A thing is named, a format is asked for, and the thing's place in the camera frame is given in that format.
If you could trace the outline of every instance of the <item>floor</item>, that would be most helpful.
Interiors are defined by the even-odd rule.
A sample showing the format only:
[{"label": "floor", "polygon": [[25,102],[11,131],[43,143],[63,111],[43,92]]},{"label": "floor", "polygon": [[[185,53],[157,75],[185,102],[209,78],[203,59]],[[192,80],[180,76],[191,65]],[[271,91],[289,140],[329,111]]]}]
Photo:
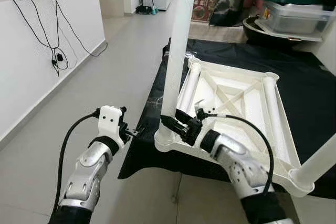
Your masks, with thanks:
[{"label": "floor", "polygon": [[[162,47],[171,34],[174,10],[175,1],[168,11],[155,16],[104,20],[109,48],[81,67],[0,152],[1,223],[47,223],[55,195],[59,149],[76,119],[109,104],[126,106],[125,121],[131,127],[137,124],[160,64]],[[82,123],[74,131],[66,151],[64,183],[76,158],[96,134],[95,120]],[[229,183],[184,175],[178,204],[173,204],[177,173],[148,168],[129,179],[117,180],[127,148],[109,166],[91,223],[247,223]],[[279,198],[295,219],[289,196]],[[314,210],[316,205],[306,209]]]}]

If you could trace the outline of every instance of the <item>cable connector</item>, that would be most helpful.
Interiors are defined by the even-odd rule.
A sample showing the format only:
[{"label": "cable connector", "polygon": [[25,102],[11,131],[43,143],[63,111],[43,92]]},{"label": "cable connector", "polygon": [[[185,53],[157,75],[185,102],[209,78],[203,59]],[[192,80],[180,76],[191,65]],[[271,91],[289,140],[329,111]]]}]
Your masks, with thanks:
[{"label": "cable connector", "polygon": [[94,111],[92,113],[92,116],[94,116],[95,118],[99,119],[99,115],[100,115],[100,108],[97,108],[96,111]]},{"label": "cable connector", "polygon": [[58,61],[63,61],[64,59],[63,59],[63,55],[61,55],[61,54],[57,54],[57,60]]},{"label": "cable connector", "polygon": [[197,119],[203,121],[204,119],[208,118],[208,117],[217,117],[217,118],[226,118],[226,114],[224,113],[218,113],[218,114],[208,114],[205,113],[203,109],[198,109],[196,111],[196,117]]},{"label": "cable connector", "polygon": [[194,146],[203,126],[202,122],[197,118],[192,118],[184,111],[178,109],[176,109],[175,117],[177,120],[170,116],[161,115],[161,123],[168,129],[177,133],[183,142],[190,146]]}]

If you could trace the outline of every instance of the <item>cardboard box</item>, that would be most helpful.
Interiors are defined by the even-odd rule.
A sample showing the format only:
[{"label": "cardboard box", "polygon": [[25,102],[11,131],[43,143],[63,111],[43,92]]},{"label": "cardboard box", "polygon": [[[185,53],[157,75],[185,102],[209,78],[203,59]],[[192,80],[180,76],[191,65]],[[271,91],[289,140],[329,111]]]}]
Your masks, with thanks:
[{"label": "cardboard box", "polygon": [[192,20],[209,22],[219,0],[194,0]]}]

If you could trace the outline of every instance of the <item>white foam tube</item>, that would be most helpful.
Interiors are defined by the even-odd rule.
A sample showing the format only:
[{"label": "white foam tube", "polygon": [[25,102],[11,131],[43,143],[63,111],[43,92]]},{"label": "white foam tube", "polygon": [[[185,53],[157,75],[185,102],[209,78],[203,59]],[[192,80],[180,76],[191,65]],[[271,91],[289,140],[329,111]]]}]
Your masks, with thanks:
[{"label": "white foam tube", "polygon": [[306,190],[313,190],[313,183],[335,164],[336,134],[304,162],[299,169],[291,170],[290,177],[297,186]]},{"label": "white foam tube", "polygon": [[[166,81],[164,85],[161,110],[162,115],[175,117],[193,5],[194,0],[177,0]],[[171,131],[160,124],[158,134],[165,135],[167,138],[171,135]]]},{"label": "white foam tube", "polygon": [[275,94],[275,80],[272,77],[265,77],[263,79],[265,95],[267,100],[267,108],[272,124],[273,138],[275,142],[275,150],[277,157],[281,160],[290,163],[284,133],[282,131],[281,119],[277,103],[277,96]]},{"label": "white foam tube", "polygon": [[181,105],[179,107],[180,110],[182,110],[186,113],[188,113],[188,111],[190,109],[192,99],[193,99],[193,95],[194,95],[194,91],[196,89],[201,70],[202,70],[202,65],[201,64],[193,63],[191,65],[191,68],[190,68],[190,71],[189,71],[188,82],[186,83],[185,90],[183,92],[183,96],[181,97]]}]

